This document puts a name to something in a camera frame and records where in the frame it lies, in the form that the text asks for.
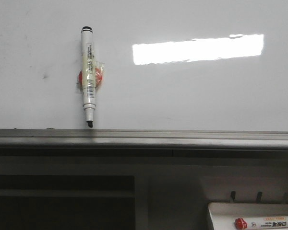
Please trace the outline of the white black-ink whiteboard marker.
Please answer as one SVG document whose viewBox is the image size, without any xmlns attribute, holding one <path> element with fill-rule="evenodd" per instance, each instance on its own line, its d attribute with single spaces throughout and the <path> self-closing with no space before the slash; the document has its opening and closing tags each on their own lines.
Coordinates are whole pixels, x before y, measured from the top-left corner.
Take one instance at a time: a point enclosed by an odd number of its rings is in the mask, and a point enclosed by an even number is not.
<svg viewBox="0 0 288 230">
<path fill-rule="evenodd" d="M 96 71 L 93 30 L 89 26 L 85 26 L 81 30 L 81 47 L 83 109 L 87 125 L 93 128 L 96 109 Z"/>
</svg>

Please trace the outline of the grey aluminium whiteboard frame rail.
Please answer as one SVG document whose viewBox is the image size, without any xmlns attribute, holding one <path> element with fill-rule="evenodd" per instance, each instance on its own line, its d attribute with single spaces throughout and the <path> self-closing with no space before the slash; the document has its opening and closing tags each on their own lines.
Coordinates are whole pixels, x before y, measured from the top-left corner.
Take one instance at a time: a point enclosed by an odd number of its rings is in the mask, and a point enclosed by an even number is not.
<svg viewBox="0 0 288 230">
<path fill-rule="evenodd" d="M 288 150 L 288 132 L 0 129 L 0 147 Z"/>
</svg>

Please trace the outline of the left metal tray hook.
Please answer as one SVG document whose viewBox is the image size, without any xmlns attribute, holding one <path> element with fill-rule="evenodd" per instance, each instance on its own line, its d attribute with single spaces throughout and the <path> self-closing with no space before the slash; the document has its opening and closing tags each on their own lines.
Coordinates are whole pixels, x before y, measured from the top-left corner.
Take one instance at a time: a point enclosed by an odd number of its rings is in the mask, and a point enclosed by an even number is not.
<svg viewBox="0 0 288 230">
<path fill-rule="evenodd" d="M 230 192 L 230 203 L 234 203 L 235 202 L 235 197 L 236 197 L 236 191 L 231 191 Z"/>
</svg>

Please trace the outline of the white whiteboard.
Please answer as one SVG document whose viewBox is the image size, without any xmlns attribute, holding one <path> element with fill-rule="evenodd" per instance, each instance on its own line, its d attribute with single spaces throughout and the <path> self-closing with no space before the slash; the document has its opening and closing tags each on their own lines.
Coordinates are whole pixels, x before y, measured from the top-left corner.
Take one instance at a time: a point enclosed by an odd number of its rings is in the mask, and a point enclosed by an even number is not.
<svg viewBox="0 0 288 230">
<path fill-rule="evenodd" d="M 288 131 L 288 0 L 0 0 L 0 129 Z"/>
</svg>

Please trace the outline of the red round magnet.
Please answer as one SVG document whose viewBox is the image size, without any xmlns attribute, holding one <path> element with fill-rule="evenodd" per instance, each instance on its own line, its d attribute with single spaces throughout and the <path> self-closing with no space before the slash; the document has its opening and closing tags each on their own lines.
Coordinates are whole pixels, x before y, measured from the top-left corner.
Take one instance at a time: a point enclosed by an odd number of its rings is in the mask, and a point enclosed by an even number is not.
<svg viewBox="0 0 288 230">
<path fill-rule="evenodd" d="M 96 61 L 95 72 L 96 88 L 98 89 L 101 86 L 104 78 L 104 63 Z M 82 90 L 82 71 L 80 71 L 78 74 L 77 87 L 78 89 Z"/>
</svg>

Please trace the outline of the white marker tray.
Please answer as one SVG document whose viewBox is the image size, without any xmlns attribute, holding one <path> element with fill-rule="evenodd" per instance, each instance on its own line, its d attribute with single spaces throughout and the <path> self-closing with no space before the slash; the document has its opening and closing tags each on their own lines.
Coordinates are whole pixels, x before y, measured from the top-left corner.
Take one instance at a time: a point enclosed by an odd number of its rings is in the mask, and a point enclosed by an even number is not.
<svg viewBox="0 0 288 230">
<path fill-rule="evenodd" d="M 235 230 L 235 219 L 288 216 L 288 204 L 210 203 L 207 225 L 209 230 Z"/>
</svg>

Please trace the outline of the middle metal tray hook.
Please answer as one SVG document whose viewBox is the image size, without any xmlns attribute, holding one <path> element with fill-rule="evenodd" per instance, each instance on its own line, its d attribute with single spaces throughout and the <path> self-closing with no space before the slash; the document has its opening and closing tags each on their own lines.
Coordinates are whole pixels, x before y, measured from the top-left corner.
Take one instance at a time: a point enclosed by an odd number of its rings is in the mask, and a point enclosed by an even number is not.
<svg viewBox="0 0 288 230">
<path fill-rule="evenodd" d="M 257 192 L 256 200 L 255 200 L 256 203 L 261 203 L 262 195 L 263 195 L 262 191 Z"/>
</svg>

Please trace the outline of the red-capped white marker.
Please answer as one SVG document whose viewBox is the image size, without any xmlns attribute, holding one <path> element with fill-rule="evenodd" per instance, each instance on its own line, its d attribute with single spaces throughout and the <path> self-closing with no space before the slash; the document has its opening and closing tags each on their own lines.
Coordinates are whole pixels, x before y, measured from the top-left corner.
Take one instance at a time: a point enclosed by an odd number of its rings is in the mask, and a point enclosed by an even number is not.
<svg viewBox="0 0 288 230">
<path fill-rule="evenodd" d="M 234 226 L 238 230 L 288 228 L 288 216 L 237 218 Z"/>
</svg>

